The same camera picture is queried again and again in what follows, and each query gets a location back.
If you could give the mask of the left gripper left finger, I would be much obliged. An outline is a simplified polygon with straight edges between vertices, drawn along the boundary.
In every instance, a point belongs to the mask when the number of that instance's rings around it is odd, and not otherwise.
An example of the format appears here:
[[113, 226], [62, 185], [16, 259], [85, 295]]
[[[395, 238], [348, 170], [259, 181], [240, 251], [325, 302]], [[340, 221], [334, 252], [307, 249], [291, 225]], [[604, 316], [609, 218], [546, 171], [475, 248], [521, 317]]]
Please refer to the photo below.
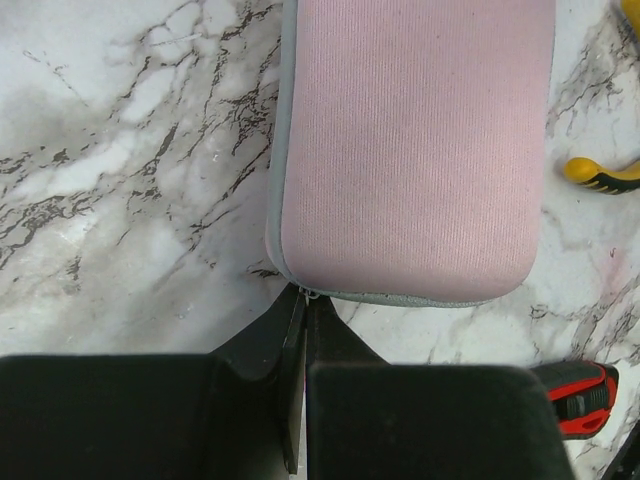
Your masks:
[[298, 469], [305, 296], [205, 354], [1, 361], [5, 479], [285, 479]]

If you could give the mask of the pink zippered umbrella case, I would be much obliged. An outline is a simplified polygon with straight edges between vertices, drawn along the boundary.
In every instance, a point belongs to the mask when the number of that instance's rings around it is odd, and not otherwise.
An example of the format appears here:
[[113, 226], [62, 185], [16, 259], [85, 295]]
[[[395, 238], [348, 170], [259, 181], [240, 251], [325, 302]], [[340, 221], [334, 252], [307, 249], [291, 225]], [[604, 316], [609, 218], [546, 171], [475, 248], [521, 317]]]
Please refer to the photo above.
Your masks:
[[266, 243], [308, 291], [466, 306], [528, 276], [552, 1], [287, 1]]

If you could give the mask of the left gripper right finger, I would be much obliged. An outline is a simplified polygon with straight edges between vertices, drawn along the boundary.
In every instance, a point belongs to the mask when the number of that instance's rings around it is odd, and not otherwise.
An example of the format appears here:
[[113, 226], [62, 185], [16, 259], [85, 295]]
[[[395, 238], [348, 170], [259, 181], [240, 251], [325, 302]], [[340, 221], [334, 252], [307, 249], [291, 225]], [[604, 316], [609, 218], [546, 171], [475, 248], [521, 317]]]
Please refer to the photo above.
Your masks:
[[528, 370], [393, 365], [325, 297], [307, 319], [312, 479], [570, 479], [551, 404]]

